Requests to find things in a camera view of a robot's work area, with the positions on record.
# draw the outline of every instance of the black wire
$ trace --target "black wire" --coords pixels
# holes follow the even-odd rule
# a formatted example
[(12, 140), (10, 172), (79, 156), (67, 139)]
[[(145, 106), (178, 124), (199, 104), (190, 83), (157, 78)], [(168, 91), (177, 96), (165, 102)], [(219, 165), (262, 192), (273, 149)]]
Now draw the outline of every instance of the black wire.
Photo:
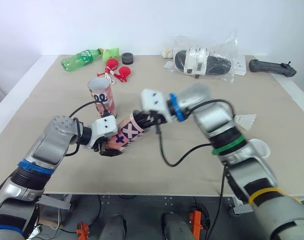
[(212, 228), (210, 229), (210, 231), (206, 232), (205, 240), (209, 240), (210, 239), (211, 233), (212, 233), (212, 231), (213, 231), (213, 229), (215, 227), (216, 221), (217, 221), (217, 217), (218, 217), (218, 215), (220, 213), (220, 210), (221, 210), (222, 200), (223, 200), (223, 192), (224, 192), (224, 180), (225, 180), (225, 170), (226, 170), (226, 168), (227, 167), (225, 166), (224, 169), (223, 169), (220, 200), (218, 202), (218, 208), (217, 208), (217, 212), (216, 212), (216, 215), (215, 215), (215, 219), (214, 219), (214, 222), (213, 222), (213, 225), (212, 225)]
[(230, 102), (228, 102), (228, 101), (226, 101), (226, 100), (223, 100), (223, 99), (213, 99), (213, 100), (209, 100), (209, 101), (202, 102), (202, 103), (200, 103), (200, 104), (198, 104), (198, 105), (192, 107), (192, 108), (188, 111), (187, 118), (188, 118), (188, 117), (192, 114), (192, 112), (193, 112), (194, 110), (196, 110), (197, 108), (200, 108), (200, 107), (202, 107), (202, 106), (205, 106), (205, 105), (207, 105), (207, 104), (212, 104), (212, 103), (226, 103), (226, 104), (228, 104), (228, 106), (229, 106), (230, 109), (231, 109), (233, 118), (235, 117), (234, 107), (233, 107), (233, 105), (232, 105)]
[(68, 234), (76, 234), (77, 232), (75, 232), (75, 231), (67, 231), (67, 230), (65, 230), (65, 229), (60, 229), (61, 231), (63, 231), (63, 232), (66, 232), (66, 233), (68, 233)]
[(38, 224), (36, 224), (35, 226), (34, 226), (34, 228), (33, 228), (33, 231), (37, 228), (37, 227), (40, 227), (40, 226), (42, 226), (43, 224), (41, 224), (41, 223), (38, 223)]
[(74, 152), (65, 154), (66, 157), (75, 155), (75, 154), (78, 152), (78, 150), (80, 149), (80, 140), (81, 140), (81, 127), (80, 127), (80, 121), (78, 120), (77, 117), (73, 118), (73, 120), (76, 121), (76, 127), (77, 127), (77, 145), (76, 145), (76, 149), (75, 149)]
[(196, 201), (196, 197), (194, 198), (194, 203), (195, 203), (195, 210), (199, 211), (202, 213), (201, 215), (201, 225), (203, 226), (203, 229), (208, 231), (209, 228), (211, 227), (211, 220), (210, 216), (208, 214), (208, 210), (206, 207)]
[(195, 203), (195, 206), (197, 206), (197, 201), (196, 201), (196, 197), (194, 196), (194, 203)]
[(92, 221), (92, 223), (88, 225), (89, 228), (90, 228), (90, 227), (96, 222), (96, 220), (100, 217), (100, 214), (101, 214), (101, 211), (102, 211), (102, 201), (101, 201), (101, 198), (100, 198), (99, 195), (97, 195), (97, 197), (98, 197), (98, 200), (100, 201), (100, 210), (99, 210), (97, 216), (96, 216), (96, 217), (94, 218), (94, 220)]
[(129, 200), (129, 199), (135, 198), (137, 195), (132, 195), (132, 196), (118, 195), (118, 196), (119, 196), (121, 199)]
[(62, 197), (61, 201), (64, 201), (65, 198), (66, 198), (67, 196), (68, 196), (68, 194), (65, 194), (65, 195)]
[(108, 112), (108, 110), (106, 109), (106, 107), (105, 107), (105, 105), (103, 104), (102, 101), (95, 100), (95, 101), (90, 101), (90, 102), (88, 102), (88, 103), (86, 103), (86, 104), (84, 104), (84, 105), (81, 105), (78, 109), (76, 109), (75, 111), (73, 111), (72, 114), (70, 114), (69, 117), (71, 118), (75, 113), (77, 113), (77, 112), (78, 112), (79, 110), (81, 110), (82, 108), (84, 108), (84, 107), (86, 107), (86, 106), (88, 106), (88, 105), (90, 105), (90, 104), (97, 104), (97, 103), (101, 104), (101, 105), (103, 106), (103, 108), (104, 108), (104, 111), (107, 111), (107, 112)]
[(39, 223), (40, 223), (40, 218), (41, 218), (41, 209), (40, 209), (40, 205), (39, 204), (37, 204), (37, 209), (38, 209), (38, 218), (37, 218), (37, 224), (36, 224), (36, 226), (34, 227), (34, 229), (33, 230), (35, 230), (35, 228), (37, 228), (37, 226), (39, 225)]
[[(102, 202), (101, 202), (100, 196), (97, 195), (97, 197), (98, 197), (98, 200), (100, 201), (100, 210), (99, 210), (97, 216), (95, 217), (95, 219), (92, 221), (92, 223), (88, 225), (89, 228), (97, 221), (97, 219), (99, 218), (99, 216), (100, 216), (100, 214), (101, 214)], [(76, 233), (77, 233), (77, 232), (75, 232), (75, 231), (67, 231), (67, 230), (65, 230), (65, 229), (60, 229), (60, 230), (63, 231), (63, 232), (69, 233), (69, 234), (76, 234)]]
[(52, 236), (52, 237), (49, 238), (49, 239), (44, 239), (44, 238), (41, 238), (41, 237), (39, 237), (39, 236), (35, 236), (35, 237), (31, 238), (31, 239), (52, 240), (52, 239), (54, 239), (54, 238), (56, 237), (56, 235), (57, 235), (59, 229), (60, 229), (60, 228), (58, 227), (58, 228), (56, 229), (56, 232), (55, 232), (54, 236)]
[(201, 145), (198, 145), (198, 146), (195, 146), (195, 147), (193, 147), (192, 149), (190, 149), (186, 154), (184, 154), (181, 158), (180, 158), (180, 160), (179, 161), (177, 161), (176, 163), (169, 163), (168, 162), (168, 160), (167, 160), (167, 158), (166, 158), (166, 156), (165, 156), (165, 154), (164, 154), (164, 149), (163, 149), (163, 139), (162, 139), (162, 131), (161, 131), (161, 128), (160, 128), (160, 125), (156, 125), (156, 129), (157, 129), (157, 133), (158, 133), (158, 135), (159, 135), (159, 142), (160, 142), (160, 150), (161, 150), (161, 155), (162, 155), (162, 157), (163, 157), (163, 159), (164, 159), (164, 161), (165, 161), (165, 163), (168, 165), (168, 166), (170, 166), (170, 167), (172, 167), (172, 168), (174, 168), (174, 167), (176, 167), (176, 166), (178, 166), (191, 152), (193, 152), (194, 150), (197, 150), (197, 149), (199, 149), (199, 148), (201, 148), (201, 147), (206, 147), (206, 146), (211, 146), (212, 144), (210, 144), (210, 143), (205, 143), (205, 144), (201, 144)]

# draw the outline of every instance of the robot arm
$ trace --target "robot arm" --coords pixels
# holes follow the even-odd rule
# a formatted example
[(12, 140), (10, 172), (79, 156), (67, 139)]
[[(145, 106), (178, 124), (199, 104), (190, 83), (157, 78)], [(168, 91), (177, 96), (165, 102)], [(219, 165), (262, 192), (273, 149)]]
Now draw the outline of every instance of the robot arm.
[(304, 206), (277, 187), (266, 161), (236, 128), (233, 115), (211, 100), (209, 90), (195, 84), (166, 101), (162, 93), (146, 89), (141, 94), (142, 109), (157, 118), (158, 124), (180, 122), (191, 114), (217, 155), (226, 166), (226, 178), (235, 195), (248, 202), (271, 240), (304, 239)]
[(63, 157), (72, 155), (67, 154), (69, 145), (77, 143), (78, 147), (84, 145), (97, 151), (102, 141), (116, 133), (117, 122), (112, 115), (88, 127), (77, 118), (54, 117), (17, 169), (0, 186), (1, 236), (18, 239), (13, 237), (18, 234), (27, 238), (33, 231), (39, 211), (36, 202)]

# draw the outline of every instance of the plastic bag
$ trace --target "plastic bag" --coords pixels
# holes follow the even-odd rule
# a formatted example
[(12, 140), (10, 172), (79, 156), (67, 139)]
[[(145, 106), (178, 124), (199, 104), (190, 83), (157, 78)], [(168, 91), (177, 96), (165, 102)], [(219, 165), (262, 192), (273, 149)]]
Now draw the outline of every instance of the plastic bag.
[(162, 52), (163, 57), (173, 57), (172, 71), (210, 79), (224, 79), (232, 83), (237, 59), (237, 38), (230, 33), (225, 43), (204, 47), (185, 37), (174, 36), (171, 47)]

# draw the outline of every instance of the metal frame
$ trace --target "metal frame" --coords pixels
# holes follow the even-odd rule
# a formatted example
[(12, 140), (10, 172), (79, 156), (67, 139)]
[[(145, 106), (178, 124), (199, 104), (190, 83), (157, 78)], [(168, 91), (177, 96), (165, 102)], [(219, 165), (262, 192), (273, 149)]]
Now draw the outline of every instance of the metal frame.
[[(304, 201), (304, 196), (299, 196), (298, 198), (300, 199), (301, 202)], [(251, 208), (251, 206), (249, 204), (247, 204), (247, 203), (244, 204), (236, 196), (232, 197), (232, 201), (233, 201), (233, 204), (234, 204), (233, 212), (236, 215), (250, 213), (250, 212), (253, 211), (253, 209)]]
[(42, 195), (41, 199), (37, 202), (38, 204), (55, 207), (58, 209), (69, 210), (71, 209), (71, 198), (72, 194), (67, 194), (63, 197), (64, 200), (59, 200), (47, 195)]

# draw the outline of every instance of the green toy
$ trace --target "green toy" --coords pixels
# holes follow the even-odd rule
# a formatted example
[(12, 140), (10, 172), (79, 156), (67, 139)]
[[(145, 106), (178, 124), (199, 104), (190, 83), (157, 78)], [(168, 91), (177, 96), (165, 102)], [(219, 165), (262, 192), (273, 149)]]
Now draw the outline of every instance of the green toy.
[(118, 58), (120, 56), (119, 50), (119, 48), (105, 49), (102, 56), (103, 62), (107, 62), (110, 58)]

